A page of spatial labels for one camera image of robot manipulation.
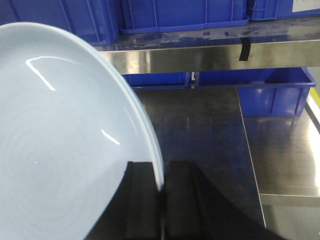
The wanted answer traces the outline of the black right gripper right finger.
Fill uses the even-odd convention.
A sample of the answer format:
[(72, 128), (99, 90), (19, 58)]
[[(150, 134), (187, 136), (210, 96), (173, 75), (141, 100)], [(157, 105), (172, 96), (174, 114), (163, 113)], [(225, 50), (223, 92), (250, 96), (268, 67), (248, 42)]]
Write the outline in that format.
[(190, 161), (171, 161), (165, 173), (167, 240), (281, 240), (230, 202)]

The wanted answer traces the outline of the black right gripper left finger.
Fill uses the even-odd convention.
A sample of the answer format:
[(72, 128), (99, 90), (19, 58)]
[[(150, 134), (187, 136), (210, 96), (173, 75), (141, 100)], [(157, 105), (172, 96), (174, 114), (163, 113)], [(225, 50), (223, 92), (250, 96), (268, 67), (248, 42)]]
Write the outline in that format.
[(159, 240), (159, 192), (150, 162), (129, 162), (122, 181), (87, 240)]

